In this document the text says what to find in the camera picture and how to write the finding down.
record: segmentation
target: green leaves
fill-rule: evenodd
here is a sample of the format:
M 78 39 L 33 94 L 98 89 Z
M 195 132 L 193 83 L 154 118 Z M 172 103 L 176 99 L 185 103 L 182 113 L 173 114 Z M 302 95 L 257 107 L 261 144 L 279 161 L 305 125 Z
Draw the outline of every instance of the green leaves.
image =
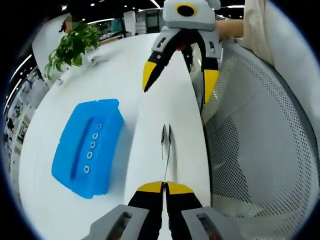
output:
M 82 65 L 82 57 L 79 54 L 78 56 L 76 56 L 73 61 L 72 61 L 73 65 L 75 66 L 81 66 Z
M 51 80 L 53 76 L 50 76 L 50 73 L 53 69 L 63 72 L 64 64 L 82 66 L 82 54 L 90 47 L 99 47 L 100 35 L 98 28 L 79 23 L 73 31 L 62 37 L 59 46 L 49 54 L 49 63 L 44 69 L 45 77 Z

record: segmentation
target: beige clothing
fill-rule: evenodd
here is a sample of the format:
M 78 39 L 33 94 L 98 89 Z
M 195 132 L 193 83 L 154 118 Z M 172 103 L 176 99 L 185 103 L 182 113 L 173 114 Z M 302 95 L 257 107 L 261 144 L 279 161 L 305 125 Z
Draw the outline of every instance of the beige clothing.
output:
M 270 64 L 274 64 L 265 30 L 266 0 L 245 0 L 242 46 Z
M 320 143 L 320 66 L 295 25 L 270 0 L 245 0 L 242 46 L 274 66 Z

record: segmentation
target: person's arm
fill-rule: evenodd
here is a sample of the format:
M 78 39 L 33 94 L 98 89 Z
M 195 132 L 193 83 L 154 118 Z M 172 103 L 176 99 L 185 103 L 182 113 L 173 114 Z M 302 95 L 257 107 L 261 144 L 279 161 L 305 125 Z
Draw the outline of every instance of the person's arm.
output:
M 226 37 L 243 37 L 244 21 L 243 20 L 218 20 L 215 27 L 219 32 L 220 39 Z

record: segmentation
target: white tabletop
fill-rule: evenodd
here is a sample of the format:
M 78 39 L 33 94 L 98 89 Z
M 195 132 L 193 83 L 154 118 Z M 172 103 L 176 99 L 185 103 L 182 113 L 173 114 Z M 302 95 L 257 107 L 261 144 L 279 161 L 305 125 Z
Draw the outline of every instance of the white tabletop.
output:
M 183 183 L 186 181 L 188 176 L 184 177 L 184 173 L 191 174 L 192 178 L 198 176 L 202 180 L 198 180 L 197 183 L 201 185 L 195 186 L 190 181 L 185 183 L 199 194 L 198 197 L 203 204 L 210 204 L 208 161 L 201 119 L 181 53 L 178 52 L 173 56 L 168 70 L 165 70 L 158 80 L 159 84 L 155 83 L 148 93 L 142 91 L 143 67 L 151 54 L 151 46 L 157 35 L 156 33 L 129 37 L 100 47 L 99 51 L 93 55 L 109 54 L 109 61 L 98 64 L 81 76 L 64 81 L 60 86 L 55 84 L 36 110 L 22 146 L 19 189 L 26 216 L 44 239 L 79 240 L 85 237 L 95 220 L 118 204 L 127 204 L 140 183 L 153 180 L 150 175 L 154 169 L 146 165 L 143 171 L 146 173 L 145 178 L 141 174 L 139 180 L 128 184 L 133 175 L 139 173 L 134 167 L 135 163 L 137 165 L 142 163 L 139 156 L 143 156 L 143 161 L 148 155 L 148 159 L 162 163 L 158 150 L 162 126 L 161 129 L 159 126 L 166 121 L 172 125 L 176 138 L 177 157 L 190 156 L 183 159 L 186 164 L 178 164 L 178 181 Z M 170 90 L 165 90 L 163 87 L 161 87 L 162 90 L 157 90 L 159 86 L 167 86 L 168 81 L 174 82 Z M 161 91 L 164 96 L 174 96 L 169 96 L 167 101 L 160 104 L 158 97 Z M 179 95 L 184 101 L 174 104 L 172 100 L 177 99 Z M 81 102 L 111 98 L 119 100 L 119 110 L 125 126 L 113 158 L 109 192 L 92 199 L 84 199 L 52 177 L 52 162 L 61 133 L 76 105 Z M 148 113 L 145 111 L 150 111 L 150 115 L 164 111 L 166 113 L 161 121 L 154 122 L 153 130 L 153 126 L 146 123 L 152 117 L 147 118 Z M 188 118 L 191 120 L 182 122 L 179 127 L 179 121 Z M 144 148 L 141 148 L 142 144 L 148 141 L 142 139 L 143 125 L 146 125 L 146 131 L 152 133 L 145 137 L 150 137 L 150 148 L 155 148 L 155 152 L 149 149 L 144 153 Z M 206 163 L 205 172 L 199 172 L 204 167 L 198 169 L 198 163 L 202 166 Z

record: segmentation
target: gray gripper housing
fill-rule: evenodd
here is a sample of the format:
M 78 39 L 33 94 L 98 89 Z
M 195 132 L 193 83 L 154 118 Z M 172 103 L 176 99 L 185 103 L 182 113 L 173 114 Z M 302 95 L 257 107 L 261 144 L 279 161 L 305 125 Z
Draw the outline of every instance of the gray gripper housing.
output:
M 232 217 L 226 217 L 210 206 L 181 212 L 192 240 L 209 240 L 216 235 L 220 240 L 244 240 L 241 230 Z
M 92 223 L 89 234 L 82 240 L 137 240 L 148 212 L 144 208 L 118 205 Z
M 168 28 L 164 26 L 161 29 L 159 36 L 154 41 L 152 46 L 153 52 L 163 53 L 170 40 L 178 34 L 181 28 Z M 214 31 L 198 30 L 202 37 L 205 46 L 205 56 L 207 58 L 221 59 L 222 45 L 219 43 L 219 33 Z

